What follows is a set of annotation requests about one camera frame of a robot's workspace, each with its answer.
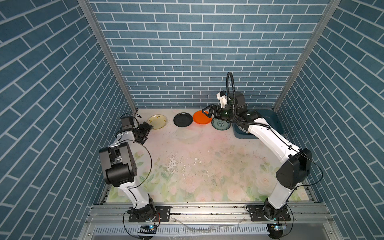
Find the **yellow plate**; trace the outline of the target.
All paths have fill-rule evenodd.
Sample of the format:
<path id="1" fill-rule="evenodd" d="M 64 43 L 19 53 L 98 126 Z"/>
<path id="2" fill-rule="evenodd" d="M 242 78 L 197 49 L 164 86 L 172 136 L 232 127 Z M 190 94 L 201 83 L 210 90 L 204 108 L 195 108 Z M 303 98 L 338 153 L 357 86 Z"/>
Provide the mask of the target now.
<path id="1" fill-rule="evenodd" d="M 154 130 L 160 130 L 167 125 L 168 119 L 164 115 L 153 115 L 148 118 L 147 123 L 153 126 Z"/>

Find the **small blue patterned plate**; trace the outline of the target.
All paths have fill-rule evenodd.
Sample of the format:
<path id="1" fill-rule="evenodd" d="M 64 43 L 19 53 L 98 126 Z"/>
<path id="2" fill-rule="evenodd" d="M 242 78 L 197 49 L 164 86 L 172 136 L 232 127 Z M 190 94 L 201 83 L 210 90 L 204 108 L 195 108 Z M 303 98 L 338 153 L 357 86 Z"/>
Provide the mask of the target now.
<path id="1" fill-rule="evenodd" d="M 228 121 L 220 120 L 218 118 L 213 118 L 211 124 L 214 129 L 219 131 L 226 131 L 231 127 L 231 123 Z"/>

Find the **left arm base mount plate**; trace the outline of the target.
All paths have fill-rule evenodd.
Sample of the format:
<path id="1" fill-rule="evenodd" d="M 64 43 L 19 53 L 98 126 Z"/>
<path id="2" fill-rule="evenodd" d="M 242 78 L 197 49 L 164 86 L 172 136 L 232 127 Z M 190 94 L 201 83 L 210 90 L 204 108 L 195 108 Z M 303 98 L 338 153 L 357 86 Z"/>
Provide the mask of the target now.
<path id="1" fill-rule="evenodd" d="M 170 206 L 146 206 L 130 211 L 129 223 L 169 222 Z"/>

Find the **orange plate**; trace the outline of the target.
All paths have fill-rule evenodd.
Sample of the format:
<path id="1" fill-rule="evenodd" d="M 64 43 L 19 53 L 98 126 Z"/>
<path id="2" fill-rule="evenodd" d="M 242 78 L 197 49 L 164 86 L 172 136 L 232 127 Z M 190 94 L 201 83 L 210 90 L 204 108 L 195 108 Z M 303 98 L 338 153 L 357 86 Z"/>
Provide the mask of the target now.
<path id="1" fill-rule="evenodd" d="M 193 120 L 199 125 L 207 125 L 212 121 L 212 118 L 209 118 L 202 111 L 197 111 L 193 115 Z"/>

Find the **black plate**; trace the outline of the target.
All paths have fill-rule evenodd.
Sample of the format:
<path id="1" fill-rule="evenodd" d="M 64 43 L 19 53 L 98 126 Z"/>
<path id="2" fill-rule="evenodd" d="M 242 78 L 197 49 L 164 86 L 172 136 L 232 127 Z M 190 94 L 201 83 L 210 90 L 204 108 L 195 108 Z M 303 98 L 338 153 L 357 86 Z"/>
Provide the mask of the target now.
<path id="1" fill-rule="evenodd" d="M 173 119 L 174 124 L 179 128 L 185 128 L 192 124 L 193 116 L 189 113 L 178 113 Z"/>

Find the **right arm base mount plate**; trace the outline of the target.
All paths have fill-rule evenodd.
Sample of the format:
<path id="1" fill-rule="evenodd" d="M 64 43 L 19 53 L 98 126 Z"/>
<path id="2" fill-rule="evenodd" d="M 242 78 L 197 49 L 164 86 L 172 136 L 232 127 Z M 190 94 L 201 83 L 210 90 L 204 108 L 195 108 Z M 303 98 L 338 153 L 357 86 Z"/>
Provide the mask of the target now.
<path id="1" fill-rule="evenodd" d="M 286 205 L 278 210 L 270 205 L 247 205 L 246 211 L 249 213 L 252 222 L 274 222 L 277 220 L 285 220 L 288 222 L 291 220 L 290 211 Z"/>

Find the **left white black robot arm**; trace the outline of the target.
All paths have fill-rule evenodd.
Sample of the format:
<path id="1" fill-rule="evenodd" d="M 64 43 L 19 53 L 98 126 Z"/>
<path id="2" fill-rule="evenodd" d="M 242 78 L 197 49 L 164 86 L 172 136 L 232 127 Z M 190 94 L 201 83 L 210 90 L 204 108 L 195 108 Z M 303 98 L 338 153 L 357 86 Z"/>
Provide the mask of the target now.
<path id="1" fill-rule="evenodd" d="M 150 221 L 157 214 L 153 199 L 137 183 L 137 164 L 130 144 L 141 147 L 153 126 L 144 122 L 136 128 L 122 128 L 115 141 L 99 150 L 103 178 L 106 184 L 121 190 L 132 202 L 131 215 L 139 221 Z"/>

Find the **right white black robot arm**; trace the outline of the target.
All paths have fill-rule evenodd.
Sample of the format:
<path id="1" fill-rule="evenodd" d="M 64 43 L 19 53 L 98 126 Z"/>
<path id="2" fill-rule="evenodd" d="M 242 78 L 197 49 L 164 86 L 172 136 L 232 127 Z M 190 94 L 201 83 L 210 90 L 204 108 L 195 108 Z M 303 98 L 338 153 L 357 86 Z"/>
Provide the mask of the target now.
<path id="1" fill-rule="evenodd" d="M 247 127 L 250 134 L 261 140 L 277 156 L 282 165 L 276 172 L 277 183 L 265 200 L 263 211 L 270 221 L 279 218 L 286 211 L 287 200 L 310 173 L 311 151 L 290 143 L 256 110 L 240 108 L 238 111 L 230 106 L 222 109 L 217 105 L 209 105 L 202 113 L 208 118 Z"/>

